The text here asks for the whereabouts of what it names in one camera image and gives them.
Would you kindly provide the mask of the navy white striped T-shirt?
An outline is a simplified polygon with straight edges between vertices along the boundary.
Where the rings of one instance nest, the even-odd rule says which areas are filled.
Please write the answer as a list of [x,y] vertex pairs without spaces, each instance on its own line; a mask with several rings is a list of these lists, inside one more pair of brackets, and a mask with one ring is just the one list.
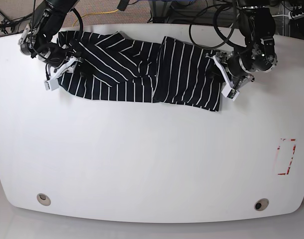
[[[57,42],[63,46],[76,34],[61,31]],[[214,61],[205,55],[215,54],[213,50],[168,36],[161,43],[132,40],[119,32],[84,32],[77,50],[96,71],[93,77],[81,77],[76,70],[59,78],[59,85],[74,96],[219,110],[222,81],[207,77],[207,67]]]

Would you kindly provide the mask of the white power strip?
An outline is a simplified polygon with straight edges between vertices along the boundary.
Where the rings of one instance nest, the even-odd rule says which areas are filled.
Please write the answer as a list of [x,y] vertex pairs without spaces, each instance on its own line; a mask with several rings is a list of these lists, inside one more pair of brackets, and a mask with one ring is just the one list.
[[304,17],[304,4],[295,6],[289,13],[290,19],[300,19]]

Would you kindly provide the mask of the red tape corner marks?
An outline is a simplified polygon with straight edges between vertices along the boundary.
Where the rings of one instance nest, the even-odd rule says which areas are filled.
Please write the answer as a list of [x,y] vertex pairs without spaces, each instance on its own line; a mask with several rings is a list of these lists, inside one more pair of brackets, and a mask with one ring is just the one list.
[[274,167],[277,175],[289,174],[296,150],[296,144],[297,140],[294,138],[281,138],[277,148]]

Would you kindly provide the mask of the aluminium frame base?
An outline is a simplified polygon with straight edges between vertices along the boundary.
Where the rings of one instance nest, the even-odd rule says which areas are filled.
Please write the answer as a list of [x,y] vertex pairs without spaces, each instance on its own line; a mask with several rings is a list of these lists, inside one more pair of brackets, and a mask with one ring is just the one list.
[[151,19],[149,23],[173,23],[175,20],[187,21],[194,11],[188,7],[196,0],[149,0]]

